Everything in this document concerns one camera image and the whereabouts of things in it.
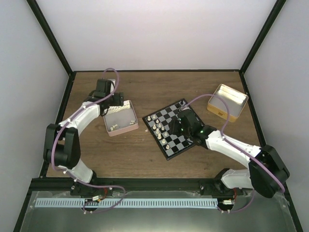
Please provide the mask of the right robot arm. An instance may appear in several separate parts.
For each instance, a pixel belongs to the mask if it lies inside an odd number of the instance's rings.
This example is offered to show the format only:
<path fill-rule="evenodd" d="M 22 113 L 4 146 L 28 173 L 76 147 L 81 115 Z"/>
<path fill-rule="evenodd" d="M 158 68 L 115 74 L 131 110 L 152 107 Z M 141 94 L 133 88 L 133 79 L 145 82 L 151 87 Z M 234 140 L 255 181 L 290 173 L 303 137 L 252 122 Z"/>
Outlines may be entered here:
<path fill-rule="evenodd" d="M 254 189 L 266 198 L 284 192 L 290 173 L 276 149 L 270 145 L 259 147 L 231 138 L 213 126 L 200 122 L 192 110 L 180 111 L 169 122 L 173 135 L 184 136 L 195 145 L 219 152 L 244 166 L 243 170 L 227 169 L 215 181 L 214 188 L 221 195 L 233 188 Z"/>

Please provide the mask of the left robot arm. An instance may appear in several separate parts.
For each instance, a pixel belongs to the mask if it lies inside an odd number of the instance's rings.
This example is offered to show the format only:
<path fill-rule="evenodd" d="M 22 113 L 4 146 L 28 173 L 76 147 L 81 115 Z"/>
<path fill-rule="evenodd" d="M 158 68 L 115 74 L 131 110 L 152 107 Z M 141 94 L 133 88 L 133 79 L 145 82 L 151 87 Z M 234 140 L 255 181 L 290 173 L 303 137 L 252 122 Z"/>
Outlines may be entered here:
<path fill-rule="evenodd" d="M 114 79 L 99 79 L 79 109 L 69 118 L 46 128 L 43 159 L 52 167 L 69 173 L 75 182 L 82 183 L 87 195 L 98 191 L 96 173 L 81 159 L 79 136 L 97 117 L 105 116 L 111 106 L 123 106 L 124 94 L 116 93 L 118 83 Z"/>

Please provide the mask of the pink metal tin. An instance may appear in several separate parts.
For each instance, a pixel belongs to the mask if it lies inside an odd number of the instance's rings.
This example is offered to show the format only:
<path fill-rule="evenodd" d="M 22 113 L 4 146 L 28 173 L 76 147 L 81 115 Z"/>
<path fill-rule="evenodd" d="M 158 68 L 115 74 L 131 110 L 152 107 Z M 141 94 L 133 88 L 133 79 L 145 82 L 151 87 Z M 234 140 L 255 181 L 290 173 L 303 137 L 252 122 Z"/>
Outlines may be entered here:
<path fill-rule="evenodd" d="M 124 101 L 123 106 L 111 106 L 107 114 L 103 117 L 107 133 L 110 137 L 127 133 L 139 128 L 138 118 L 136 116 L 133 104 L 130 100 Z M 117 124 L 115 130 L 110 131 L 112 125 Z"/>

